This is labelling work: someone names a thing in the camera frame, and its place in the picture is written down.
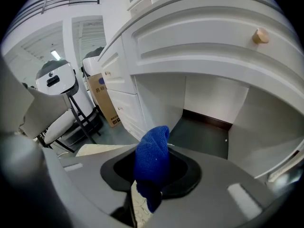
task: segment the railing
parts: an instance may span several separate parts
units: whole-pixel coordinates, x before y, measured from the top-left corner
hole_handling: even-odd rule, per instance
[[[5,36],[7,36],[9,33],[11,33],[15,28],[17,28],[19,25],[30,19],[31,17],[43,14],[47,10],[54,9],[60,6],[65,5],[72,5],[72,4],[99,4],[100,0],[38,0],[29,6],[21,9],[13,21],[11,22],[7,33]]]

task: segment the wooden knob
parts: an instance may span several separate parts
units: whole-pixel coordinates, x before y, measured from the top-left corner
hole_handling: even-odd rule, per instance
[[[261,44],[261,43],[268,43],[269,42],[269,35],[267,30],[264,28],[258,28],[254,35],[252,36],[252,40],[256,44]]]

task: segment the blue towel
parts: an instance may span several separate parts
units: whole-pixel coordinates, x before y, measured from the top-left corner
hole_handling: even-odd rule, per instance
[[[161,203],[160,192],[170,174],[169,134],[167,126],[155,127],[142,137],[135,150],[133,177],[138,192],[147,199],[152,213]]]

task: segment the gray floor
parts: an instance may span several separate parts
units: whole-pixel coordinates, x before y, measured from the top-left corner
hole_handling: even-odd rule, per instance
[[[96,133],[92,135],[97,144],[138,143],[138,141],[124,129],[122,124],[111,128],[104,118],[102,118],[102,121],[103,126],[99,129],[101,136],[98,136]],[[72,145],[70,148],[75,150],[75,153],[65,154],[62,158],[75,156],[77,150],[86,143],[90,143],[87,138]],[[225,159],[228,156],[228,131],[184,117],[179,120],[170,133],[168,143]],[[58,154],[66,152],[57,147],[53,148]]]
[[[185,117],[170,133],[168,143],[224,159],[228,157],[228,131]]]

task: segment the cabinet door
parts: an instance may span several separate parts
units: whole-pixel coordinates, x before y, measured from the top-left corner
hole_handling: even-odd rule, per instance
[[[138,95],[114,90],[108,90],[108,94],[121,121],[127,119],[143,131],[146,130]]]
[[[121,37],[102,55],[98,65],[101,66],[107,89],[136,94],[134,80],[128,71]]]

